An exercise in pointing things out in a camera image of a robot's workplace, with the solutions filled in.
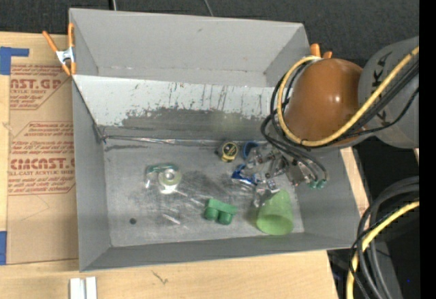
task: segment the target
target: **yellow cable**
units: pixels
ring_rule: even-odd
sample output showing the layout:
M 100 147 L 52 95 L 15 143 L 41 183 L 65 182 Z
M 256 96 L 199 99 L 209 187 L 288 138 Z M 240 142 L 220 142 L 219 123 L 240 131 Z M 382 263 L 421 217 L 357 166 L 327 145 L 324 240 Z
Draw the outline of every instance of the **yellow cable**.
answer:
M 371 243 L 371 241 L 388 225 L 390 225 L 393 221 L 397 220 L 399 217 L 404 215 L 405 213 L 409 212 L 412 209 L 415 209 L 420 205 L 419 201 L 412 202 L 410 204 L 407 204 L 406 206 L 400 208 L 395 213 L 393 213 L 390 217 L 388 217 L 385 221 L 380 223 L 374 230 L 371 230 L 363 239 L 362 241 L 362 250 L 365 252 L 368 248 L 368 245 Z M 359 265 L 359 257 L 357 252 L 354 253 L 353 260 L 352 260 L 352 267 L 356 271 L 357 267 Z M 351 270 L 348 272 L 347 276 L 347 299 L 354 299 L 353 295 L 354 290 L 354 276 L 351 272 Z
M 302 138 L 297 137 L 295 134 L 293 134 L 289 128 L 287 128 L 287 125 L 285 124 L 285 119 L 283 118 L 283 111 L 282 111 L 282 97 L 283 97 L 283 91 L 285 89 L 286 83 L 289 80 L 291 74 L 294 72 L 294 70 L 302 65 L 303 63 L 306 63 L 307 61 L 313 60 L 313 59 L 319 59 L 318 57 L 311 56 L 311 57 L 305 57 L 295 63 L 291 69 L 286 73 L 286 75 L 283 77 L 283 81 L 280 84 L 279 92 L 277 96 L 277 116 L 279 118 L 279 124 L 280 128 L 285 132 L 286 136 L 295 141 L 296 143 L 303 144 L 305 146 L 320 146 L 325 145 L 333 140 L 337 139 L 339 136 L 344 134 L 352 125 L 356 123 L 360 117 L 369 109 L 371 105 L 375 102 L 375 100 L 379 97 L 379 95 L 384 91 L 384 89 L 390 84 L 392 79 L 410 62 L 410 60 L 416 56 L 419 53 L 419 46 L 415 47 L 406 57 L 403 58 L 403 60 L 396 65 L 396 67 L 389 73 L 389 75 L 383 80 L 383 82 L 377 87 L 377 89 L 374 91 L 374 93 L 370 96 L 370 98 L 367 99 L 367 101 L 362 105 L 362 107 L 353 115 L 353 117 L 348 120 L 344 126 L 342 126 L 340 129 L 338 129 L 336 132 L 334 132 L 331 136 L 328 136 L 326 138 L 323 138 L 321 140 L 305 140 Z

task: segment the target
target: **gray bin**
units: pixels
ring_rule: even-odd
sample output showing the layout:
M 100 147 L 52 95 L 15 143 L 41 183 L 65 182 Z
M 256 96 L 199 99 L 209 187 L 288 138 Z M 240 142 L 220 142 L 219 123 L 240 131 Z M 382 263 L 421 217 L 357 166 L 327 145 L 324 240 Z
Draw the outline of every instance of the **gray bin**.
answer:
M 213 152 L 226 138 L 262 140 L 273 87 L 309 53 L 301 24 L 79 9 L 70 21 L 81 270 L 352 244 L 359 215 L 339 151 L 317 154 L 331 177 L 321 191 L 278 179 L 295 219 L 280 237 L 255 228 L 252 192 L 229 181 L 240 159 Z M 167 161 L 183 180 L 162 196 L 144 171 Z M 202 218 L 208 198 L 239 207 L 231 225 Z

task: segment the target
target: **cardboard box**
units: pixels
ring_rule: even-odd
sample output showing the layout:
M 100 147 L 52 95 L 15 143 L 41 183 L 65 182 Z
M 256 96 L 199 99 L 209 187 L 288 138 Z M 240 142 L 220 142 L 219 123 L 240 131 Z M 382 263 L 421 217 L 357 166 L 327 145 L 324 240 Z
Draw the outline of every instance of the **cardboard box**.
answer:
M 54 40 L 65 47 L 65 36 Z M 30 50 L 28 58 L 13 57 L 7 82 L 7 264 L 75 258 L 71 78 L 40 34 L 2 33 L 0 44 Z

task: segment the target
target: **green plastic cup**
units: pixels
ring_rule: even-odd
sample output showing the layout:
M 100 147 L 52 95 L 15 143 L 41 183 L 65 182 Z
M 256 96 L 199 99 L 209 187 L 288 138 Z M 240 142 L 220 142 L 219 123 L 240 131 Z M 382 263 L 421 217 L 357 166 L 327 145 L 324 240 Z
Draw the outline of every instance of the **green plastic cup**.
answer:
M 256 225 L 259 230 L 270 235 L 286 235 L 294 228 L 289 193 L 280 190 L 260 207 Z

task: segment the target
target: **wooden table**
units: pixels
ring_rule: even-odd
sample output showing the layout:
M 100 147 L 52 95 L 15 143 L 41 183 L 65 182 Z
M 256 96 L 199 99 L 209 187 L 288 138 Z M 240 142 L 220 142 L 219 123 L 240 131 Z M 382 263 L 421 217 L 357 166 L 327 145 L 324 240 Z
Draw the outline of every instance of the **wooden table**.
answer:
M 54 37 L 59 48 L 66 38 Z M 57 64 L 40 34 L 0 33 L 0 46 L 30 48 L 12 63 Z M 9 76 L 0 76 L 0 231 L 7 218 Z M 343 149 L 359 210 L 367 207 L 362 180 L 350 148 Z M 100 272 L 78 272 L 78 260 L 0 266 L 2 298 L 68 298 L 74 277 L 97 277 L 99 299 L 107 298 L 338 298 L 326 251 L 291 253 Z

